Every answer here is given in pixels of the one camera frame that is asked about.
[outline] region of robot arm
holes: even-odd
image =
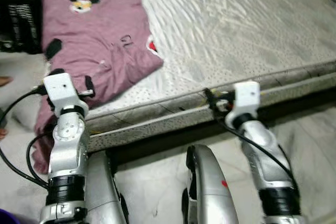
[[[40,224],[83,223],[85,208],[85,177],[87,170],[87,142],[85,126],[88,106],[79,96],[67,73],[44,79],[50,103],[58,122],[53,131],[55,141],[50,155],[48,196],[40,214]]]
[[[234,97],[230,95],[230,99],[235,101],[232,110],[225,117],[226,125],[261,146],[290,170],[288,160],[276,137],[257,120],[260,103],[259,84],[252,81],[235,84]],[[210,107],[215,115],[219,112],[211,102]],[[242,141],[242,151],[249,161],[254,184],[263,204],[265,223],[306,223],[301,216],[299,191],[292,177],[268,155],[250,143]]]

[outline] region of floor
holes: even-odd
[[[302,194],[302,211],[312,223],[336,223],[336,104],[317,107],[272,122],[291,159]],[[15,121],[1,148],[19,168],[33,134]],[[198,141],[208,145],[228,180],[239,223],[261,222],[261,207],[239,141],[228,133]],[[182,223],[181,194],[186,187],[186,146],[157,153],[119,167],[117,183],[124,194],[130,223]],[[46,192],[13,174],[0,162],[0,208],[38,219]],[[328,222],[319,218],[324,216]]]

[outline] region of bed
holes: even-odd
[[[90,151],[212,119],[202,90],[253,79],[262,105],[336,85],[330,0],[143,0],[164,66],[90,111]]]

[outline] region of black cable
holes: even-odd
[[[36,90],[33,90],[29,93],[26,93],[24,94],[23,96],[19,97],[15,102],[13,102],[6,110],[5,112],[3,113],[3,115],[1,116],[0,118],[0,124],[1,122],[4,120],[5,116],[9,113],[9,111],[18,103],[20,102],[21,100],[25,99],[26,97],[32,95],[32,94],[36,94]],[[46,184],[43,184],[41,183],[40,181],[38,181],[37,179],[33,178],[33,177],[30,177],[29,175],[23,173],[22,171],[20,171],[19,169],[17,169],[8,159],[7,157],[5,156],[5,154],[3,153],[3,151],[1,150],[0,148],[0,157],[2,158],[2,160],[5,162],[5,164],[10,168],[12,169],[12,171],[14,171],[16,174],[20,175],[21,177],[27,179],[27,180],[30,180],[31,182],[45,188],[45,189],[48,189],[48,186]]]
[[[257,148],[258,150],[260,150],[261,152],[263,152],[265,155],[267,155],[271,160],[273,160],[275,163],[277,163],[288,175],[288,177],[292,180],[293,182],[293,187],[296,190],[298,196],[300,196],[299,193],[299,187],[298,184],[294,178],[293,173],[287,168],[285,167],[276,157],[274,157],[269,151],[265,150],[263,147],[261,147],[260,145],[258,145],[257,143],[253,142],[252,140],[248,139],[246,136],[240,134],[239,132],[237,132],[236,130],[230,128],[229,126],[226,125],[225,122],[222,122],[219,118],[215,117],[216,121],[223,127],[225,128],[228,132],[231,132],[232,134],[238,136],[241,140],[244,140],[245,142],[249,143],[250,145],[254,146],[255,148]]]
[[[27,146],[27,150],[26,150],[26,162],[27,162],[27,166],[28,166],[28,169],[30,171],[30,173],[32,174],[32,176],[34,178],[36,178],[38,181],[40,181],[41,183],[45,184],[46,186],[48,186],[47,182],[45,182],[43,179],[41,179],[37,174],[36,172],[34,171],[33,169],[33,166],[32,166],[32,163],[30,162],[30,149],[32,147],[32,145],[37,141],[39,140],[41,137],[44,137],[44,136],[47,136],[49,135],[51,132],[46,132],[46,133],[43,133],[41,135],[38,135],[36,136],[33,140],[31,140],[31,142],[28,144]]]

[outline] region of silver metal leg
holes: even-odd
[[[186,165],[190,177],[182,196],[184,223],[238,223],[231,193],[213,152],[205,145],[193,145],[188,148]]]
[[[122,195],[114,183],[114,171],[105,151],[89,158],[86,221],[94,224],[127,224],[128,211]]]

